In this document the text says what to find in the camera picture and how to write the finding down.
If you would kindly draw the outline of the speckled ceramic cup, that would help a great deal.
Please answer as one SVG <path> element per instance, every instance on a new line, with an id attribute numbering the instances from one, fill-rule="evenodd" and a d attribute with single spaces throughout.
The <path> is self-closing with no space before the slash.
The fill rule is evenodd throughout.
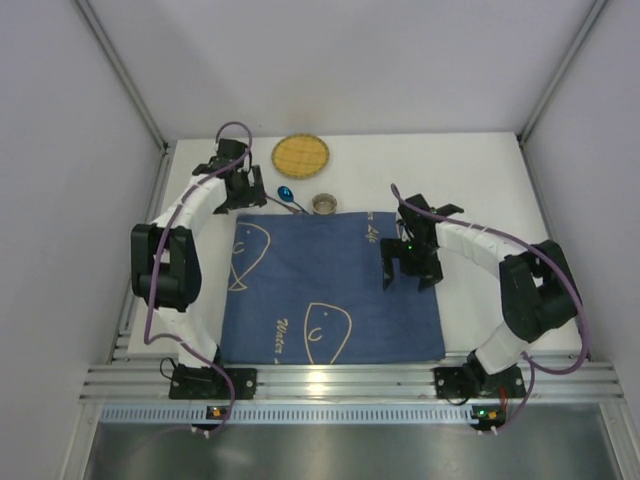
<path id="1" fill-rule="evenodd" d="M 327 216 L 337 211 L 337 199 L 329 193 L 320 193 L 311 201 L 312 211 L 315 215 Z"/>

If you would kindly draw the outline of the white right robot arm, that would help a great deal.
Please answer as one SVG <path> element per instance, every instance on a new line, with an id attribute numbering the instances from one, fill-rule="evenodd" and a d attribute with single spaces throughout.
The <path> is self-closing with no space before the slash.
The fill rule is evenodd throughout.
<path id="1" fill-rule="evenodd" d="M 502 321 L 468 355 L 464 366 L 473 378 L 505 372 L 547 332 L 581 316 L 583 305 L 558 243 L 529 244 L 472 222 L 454 204 L 434 209 L 420 194 L 400 200 L 397 216 L 398 237 L 380 241 L 383 287 L 391 286 L 396 270 L 417 279 L 421 291 L 434 287 L 444 278 L 442 250 L 499 283 Z"/>

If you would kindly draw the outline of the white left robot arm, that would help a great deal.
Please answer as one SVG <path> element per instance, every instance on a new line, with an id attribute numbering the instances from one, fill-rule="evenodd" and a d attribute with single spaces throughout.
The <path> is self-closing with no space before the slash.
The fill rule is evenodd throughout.
<path id="1" fill-rule="evenodd" d="M 214 215 L 265 204 L 252 143 L 220 138 L 176 200 L 153 221 L 133 227 L 131 286 L 146 304 L 146 345 L 169 340 L 178 348 L 181 366 L 212 367 L 218 345 L 194 309 L 203 284 L 196 238 Z"/>

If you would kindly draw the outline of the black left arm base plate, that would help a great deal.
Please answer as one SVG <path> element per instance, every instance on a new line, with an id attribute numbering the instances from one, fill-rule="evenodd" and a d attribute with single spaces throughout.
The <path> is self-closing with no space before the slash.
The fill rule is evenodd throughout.
<path id="1" fill-rule="evenodd" d="M 257 387 L 254 368 L 224 368 L 236 400 L 251 400 Z M 179 364 L 173 371 L 169 389 L 171 400 L 230 400 L 227 380 L 210 367 L 192 368 Z"/>

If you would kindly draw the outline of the blue cloth placemat with fish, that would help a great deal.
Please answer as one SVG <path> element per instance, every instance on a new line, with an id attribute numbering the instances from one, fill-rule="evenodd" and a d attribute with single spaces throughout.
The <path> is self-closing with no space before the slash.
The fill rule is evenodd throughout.
<path id="1" fill-rule="evenodd" d="M 395 364 L 445 356 L 436 292 L 396 274 L 379 241 L 392 212 L 243 215 L 236 221 L 221 334 L 236 364 Z"/>

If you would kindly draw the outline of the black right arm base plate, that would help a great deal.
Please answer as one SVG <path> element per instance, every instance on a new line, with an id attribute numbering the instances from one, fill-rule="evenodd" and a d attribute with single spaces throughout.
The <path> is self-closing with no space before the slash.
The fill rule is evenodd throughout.
<path id="1" fill-rule="evenodd" d="M 521 369 L 512 365 L 499 373 L 488 374 L 476 359 L 461 366 L 433 369 L 436 397 L 460 404 L 475 399 L 521 399 L 526 388 Z"/>

